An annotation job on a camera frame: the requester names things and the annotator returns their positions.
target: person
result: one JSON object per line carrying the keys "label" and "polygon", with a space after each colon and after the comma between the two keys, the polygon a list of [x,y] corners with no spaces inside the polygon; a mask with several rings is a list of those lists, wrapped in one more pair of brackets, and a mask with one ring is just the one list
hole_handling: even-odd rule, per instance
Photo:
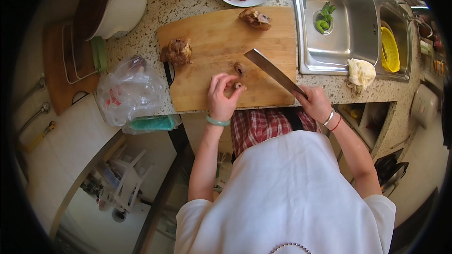
{"label": "person", "polygon": [[[193,164],[188,202],[179,210],[174,252],[185,253],[388,253],[396,206],[381,193],[372,158],[360,138],[332,110],[320,87],[301,86],[303,127],[270,110],[235,111],[243,87],[224,96],[238,78],[212,77],[209,116]],[[218,142],[231,119],[237,159],[213,201]],[[335,135],[355,180],[339,171],[329,139]]]}

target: red string bracelet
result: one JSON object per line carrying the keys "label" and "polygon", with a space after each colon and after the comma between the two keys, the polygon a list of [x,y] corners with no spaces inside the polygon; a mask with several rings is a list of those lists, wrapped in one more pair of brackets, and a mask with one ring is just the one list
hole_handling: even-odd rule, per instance
{"label": "red string bracelet", "polygon": [[340,122],[342,121],[342,116],[339,115],[339,117],[340,118],[339,118],[338,124],[331,130],[331,132],[334,131],[339,126]]}

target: bead chain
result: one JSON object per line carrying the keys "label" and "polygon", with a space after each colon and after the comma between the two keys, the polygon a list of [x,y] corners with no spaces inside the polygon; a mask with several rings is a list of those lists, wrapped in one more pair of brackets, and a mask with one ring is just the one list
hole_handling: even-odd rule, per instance
{"label": "bead chain", "polygon": [[284,244],[281,244],[280,246],[276,246],[272,251],[270,251],[269,254],[274,254],[274,253],[276,253],[276,251],[278,251],[278,250],[281,249],[282,247],[284,247],[284,246],[290,246],[290,245],[297,246],[298,248],[302,249],[302,250],[305,251],[306,253],[312,254],[311,251],[309,251],[306,247],[304,247],[304,246],[302,246],[301,244],[298,244],[298,243],[284,243]]}

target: rice cooker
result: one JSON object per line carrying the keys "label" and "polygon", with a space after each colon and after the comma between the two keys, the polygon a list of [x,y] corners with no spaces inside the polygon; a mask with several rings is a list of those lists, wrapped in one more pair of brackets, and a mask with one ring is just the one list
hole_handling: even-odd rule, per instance
{"label": "rice cooker", "polygon": [[122,37],[141,20],[147,0],[80,0],[74,15],[74,36],[90,40]]}
{"label": "rice cooker", "polygon": [[421,84],[416,90],[411,115],[423,128],[427,128],[438,112],[438,96],[426,85]]}

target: woman's left hand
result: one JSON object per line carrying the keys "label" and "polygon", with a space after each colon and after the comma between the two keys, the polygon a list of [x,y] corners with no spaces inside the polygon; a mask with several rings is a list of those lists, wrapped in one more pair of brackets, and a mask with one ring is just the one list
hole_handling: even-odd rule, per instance
{"label": "woman's left hand", "polygon": [[230,98],[224,96],[224,91],[230,81],[239,78],[238,76],[221,73],[212,77],[209,88],[209,112],[210,117],[220,122],[226,122],[234,113],[237,101],[245,87],[240,87],[234,91]]}

